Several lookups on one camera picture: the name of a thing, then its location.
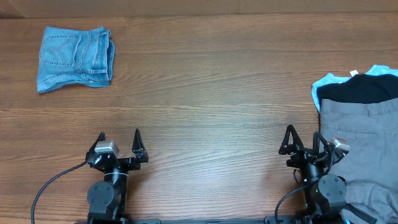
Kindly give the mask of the grey cotton shorts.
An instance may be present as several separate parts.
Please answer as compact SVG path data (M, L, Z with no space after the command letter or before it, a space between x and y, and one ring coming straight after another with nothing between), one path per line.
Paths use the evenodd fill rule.
M327 140L341 138L350 146L330 171L346 179L346 201L378 223L397 223L397 100L323 100L320 131Z

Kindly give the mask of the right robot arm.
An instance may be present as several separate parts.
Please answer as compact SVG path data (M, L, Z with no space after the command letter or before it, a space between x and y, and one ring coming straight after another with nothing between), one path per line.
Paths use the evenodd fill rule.
M340 211L346 206L346 182L344 178L330 174L333 165L349 153L345 140L333 138L327 141L314 132L312 147L303 145L293 125L288 125L279 149L280 155L289 155L288 167L300 174L296 182L299 188L283 196L276 205L274 220L280 223L279 207L290 196L303 192L305 209L288 217L289 223L344 223Z

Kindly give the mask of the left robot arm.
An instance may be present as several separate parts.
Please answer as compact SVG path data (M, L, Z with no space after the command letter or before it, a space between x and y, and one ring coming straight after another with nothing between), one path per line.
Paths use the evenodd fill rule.
M138 129L134 133L132 152L132 157L119 158L116 143L107 140L102 132L86 153L87 164L103 173L103 180L94 183L87 193L90 205L87 223L133 222L126 213L128 172L139 170L142 163L149 161Z

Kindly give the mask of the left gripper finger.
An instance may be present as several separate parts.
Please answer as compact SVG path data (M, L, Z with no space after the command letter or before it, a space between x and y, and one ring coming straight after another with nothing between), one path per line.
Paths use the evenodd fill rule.
M136 160L139 163L149 161L148 153L145 149L144 143L141 138L141 133L138 129L136 129L135 134L134 134L134 140L133 140L133 144L132 144L132 152L135 154Z
M95 151L95 147L96 145L100 142L100 141L104 141L106 139L106 135L104 132L100 132L98 138L96 139L96 141L93 143L93 145L90 147L90 149L88 150L88 155L90 155L91 153L93 153Z

